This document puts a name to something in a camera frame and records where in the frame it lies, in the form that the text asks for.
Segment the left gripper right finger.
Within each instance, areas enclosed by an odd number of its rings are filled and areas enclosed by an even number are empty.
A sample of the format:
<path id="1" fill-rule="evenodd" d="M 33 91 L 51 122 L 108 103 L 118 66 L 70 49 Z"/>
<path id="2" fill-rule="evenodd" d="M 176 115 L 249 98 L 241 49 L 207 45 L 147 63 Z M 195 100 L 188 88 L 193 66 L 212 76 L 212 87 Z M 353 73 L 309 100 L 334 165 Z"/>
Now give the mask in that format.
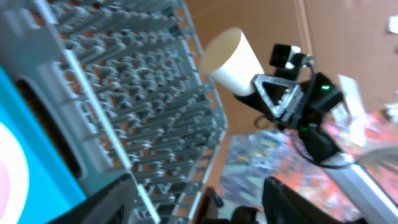
<path id="1" fill-rule="evenodd" d="M 312 202 L 275 177 L 264 181 L 262 204 L 270 224 L 339 224 Z"/>

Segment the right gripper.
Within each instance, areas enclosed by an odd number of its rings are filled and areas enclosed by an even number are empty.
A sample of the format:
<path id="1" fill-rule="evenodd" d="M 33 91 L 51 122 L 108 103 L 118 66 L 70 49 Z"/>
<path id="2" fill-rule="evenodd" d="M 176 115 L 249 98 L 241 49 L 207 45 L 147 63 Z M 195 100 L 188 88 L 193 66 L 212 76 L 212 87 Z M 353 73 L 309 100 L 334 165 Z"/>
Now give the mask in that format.
<path id="1" fill-rule="evenodd" d="M 303 69 L 278 68 L 274 76 L 255 75 L 252 79 L 255 92 L 234 97 L 267 118 L 275 118 L 274 122 L 281 130 L 307 128 L 309 124 L 319 126 L 325 115 L 343 101 L 343 94 L 314 67 L 308 67 L 308 80 L 298 82 Z"/>

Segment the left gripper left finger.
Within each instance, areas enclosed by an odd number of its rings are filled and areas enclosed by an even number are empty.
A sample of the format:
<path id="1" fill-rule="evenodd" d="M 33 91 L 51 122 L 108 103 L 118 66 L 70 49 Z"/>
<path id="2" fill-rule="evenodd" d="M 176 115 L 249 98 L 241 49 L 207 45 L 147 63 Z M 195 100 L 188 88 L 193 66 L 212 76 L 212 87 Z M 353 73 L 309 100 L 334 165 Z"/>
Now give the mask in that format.
<path id="1" fill-rule="evenodd" d="M 137 217 L 133 212 L 137 197 L 135 182 L 123 174 L 84 202 L 49 221 L 49 224 L 129 224 Z"/>

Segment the white paper cup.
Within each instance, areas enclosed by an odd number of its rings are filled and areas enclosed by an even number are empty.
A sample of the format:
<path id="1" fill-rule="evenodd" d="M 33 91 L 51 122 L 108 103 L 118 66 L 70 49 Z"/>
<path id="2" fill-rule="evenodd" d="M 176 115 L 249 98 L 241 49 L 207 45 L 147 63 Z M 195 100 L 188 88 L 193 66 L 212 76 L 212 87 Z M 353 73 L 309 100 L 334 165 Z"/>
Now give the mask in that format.
<path id="1" fill-rule="evenodd" d="M 264 70 L 242 29 L 232 27 L 215 36 L 205 47 L 200 71 L 237 96 L 254 93 L 251 80 Z"/>

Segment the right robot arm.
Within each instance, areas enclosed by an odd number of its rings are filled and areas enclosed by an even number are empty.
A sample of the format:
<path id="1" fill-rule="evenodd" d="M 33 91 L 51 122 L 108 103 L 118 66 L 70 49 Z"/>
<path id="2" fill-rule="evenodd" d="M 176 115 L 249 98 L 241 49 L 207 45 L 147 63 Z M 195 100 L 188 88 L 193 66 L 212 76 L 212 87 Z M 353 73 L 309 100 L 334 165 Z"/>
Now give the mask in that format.
<path id="1" fill-rule="evenodd" d="M 238 72 L 231 77 L 230 90 L 281 131 L 296 130 L 307 152 L 303 158 L 323 169 L 362 213 L 363 221 L 397 223 L 397 204 L 321 127 L 325 115 L 343 101 L 343 93 L 322 73 L 313 72 L 302 83 L 297 82 L 299 75 L 299 69 L 280 77 Z"/>

